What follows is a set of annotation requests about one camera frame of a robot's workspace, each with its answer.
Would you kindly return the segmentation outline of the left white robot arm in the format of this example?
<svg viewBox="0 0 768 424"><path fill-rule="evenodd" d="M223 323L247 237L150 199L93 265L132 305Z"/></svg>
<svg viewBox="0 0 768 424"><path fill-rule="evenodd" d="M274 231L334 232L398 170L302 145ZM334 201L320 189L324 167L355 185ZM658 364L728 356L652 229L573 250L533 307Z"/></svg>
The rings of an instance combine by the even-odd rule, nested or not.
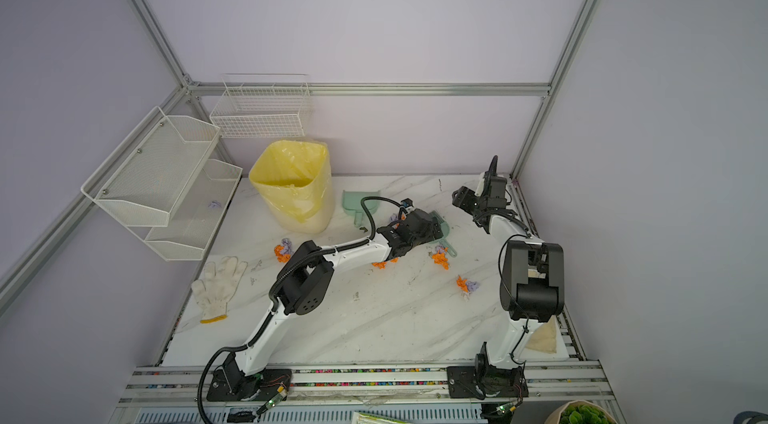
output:
<svg viewBox="0 0 768 424"><path fill-rule="evenodd" d="M391 261L443 236L436 213L414 208L366 238L334 246L302 243L270 287L261 323L242 345L227 351L222 368L229 389L238 391L260 377L288 325L323 302L336 271Z"/></svg>

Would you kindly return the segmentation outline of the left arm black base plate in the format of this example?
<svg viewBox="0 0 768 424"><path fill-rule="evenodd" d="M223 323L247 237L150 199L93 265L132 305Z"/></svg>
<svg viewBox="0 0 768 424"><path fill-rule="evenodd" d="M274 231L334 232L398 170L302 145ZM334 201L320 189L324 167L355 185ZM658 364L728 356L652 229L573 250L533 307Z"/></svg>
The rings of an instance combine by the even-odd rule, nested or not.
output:
<svg viewBox="0 0 768 424"><path fill-rule="evenodd" d="M205 398L209 402L267 402L290 388L291 369L267 368L246 376L236 362L235 353L227 353L223 363L215 366Z"/></svg>

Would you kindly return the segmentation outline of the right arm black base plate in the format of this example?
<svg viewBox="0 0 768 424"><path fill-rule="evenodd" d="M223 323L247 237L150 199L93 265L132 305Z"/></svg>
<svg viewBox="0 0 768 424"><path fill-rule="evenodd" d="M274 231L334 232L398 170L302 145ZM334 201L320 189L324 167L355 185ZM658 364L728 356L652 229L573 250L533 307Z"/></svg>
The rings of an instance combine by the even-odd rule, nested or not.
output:
<svg viewBox="0 0 768 424"><path fill-rule="evenodd" d="M515 398L529 396L522 366L503 369L490 363L487 343L476 354L471 366L446 368L448 392L451 398Z"/></svg>

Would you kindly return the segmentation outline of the green hand brush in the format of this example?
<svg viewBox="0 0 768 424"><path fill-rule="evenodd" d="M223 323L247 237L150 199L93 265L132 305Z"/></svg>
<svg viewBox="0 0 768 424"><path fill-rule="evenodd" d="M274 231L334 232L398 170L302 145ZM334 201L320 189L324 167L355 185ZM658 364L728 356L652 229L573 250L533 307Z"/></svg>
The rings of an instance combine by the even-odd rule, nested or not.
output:
<svg viewBox="0 0 768 424"><path fill-rule="evenodd" d="M447 254L450 257L457 257L458 253L456 249L448 241L448 236L450 234L451 226L437 211L432 211L431 215L437 219L437 222L440 225L440 229L442 232L442 236L434 241L434 243L436 244L436 251L438 253Z"/></svg>

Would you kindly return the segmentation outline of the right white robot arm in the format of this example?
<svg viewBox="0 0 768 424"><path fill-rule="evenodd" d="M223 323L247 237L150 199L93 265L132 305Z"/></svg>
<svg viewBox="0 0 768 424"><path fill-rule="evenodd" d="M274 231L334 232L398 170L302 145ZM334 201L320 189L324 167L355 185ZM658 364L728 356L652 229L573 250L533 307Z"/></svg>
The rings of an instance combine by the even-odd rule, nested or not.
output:
<svg viewBox="0 0 768 424"><path fill-rule="evenodd" d="M496 270L506 317L482 354L490 366L521 367L535 332L563 310L563 249L538 238L523 223L507 199L507 179L495 170L484 172L476 188L454 191L452 203L499 244Z"/></svg>

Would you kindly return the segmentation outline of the green plastic dustpan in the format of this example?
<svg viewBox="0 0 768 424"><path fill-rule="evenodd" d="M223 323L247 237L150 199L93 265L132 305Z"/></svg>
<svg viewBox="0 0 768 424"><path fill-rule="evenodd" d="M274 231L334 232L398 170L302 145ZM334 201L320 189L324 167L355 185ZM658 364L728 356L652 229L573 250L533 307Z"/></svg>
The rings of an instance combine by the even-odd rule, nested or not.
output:
<svg viewBox="0 0 768 424"><path fill-rule="evenodd" d="M354 226L362 228L368 222L363 210L362 199L370 196L380 196L379 191L350 191L342 192L341 205L346 215L353 218Z"/></svg>

